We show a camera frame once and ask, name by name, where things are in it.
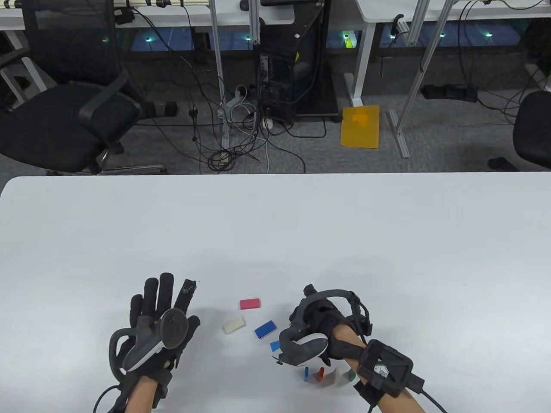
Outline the person's right hand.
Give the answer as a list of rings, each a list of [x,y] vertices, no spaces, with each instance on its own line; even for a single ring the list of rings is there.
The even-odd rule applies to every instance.
[[[352,319],[345,317],[329,299],[321,299],[311,303],[303,313],[303,320],[309,325],[307,334],[322,333],[328,338],[328,348],[320,356],[325,365],[330,366],[331,360],[339,360],[333,354],[331,345],[337,340],[333,334],[335,328],[346,325],[358,335],[358,329]]]

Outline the person's left hand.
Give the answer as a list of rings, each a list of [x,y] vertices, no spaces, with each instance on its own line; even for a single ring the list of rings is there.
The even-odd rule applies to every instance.
[[[139,317],[142,316],[149,317],[149,324],[154,325],[171,308],[177,308],[183,313],[187,313],[196,289],[196,282],[185,280],[174,304],[173,287],[174,276],[171,273],[162,273],[160,277],[146,279],[143,293],[134,295],[130,300],[130,327],[135,329]],[[191,315],[187,321],[187,335],[177,348],[160,350],[134,370],[127,370],[124,367],[126,376],[134,374],[138,377],[152,379],[158,384],[168,385],[173,377],[172,370],[178,367],[183,350],[200,325],[200,319],[196,315]]]

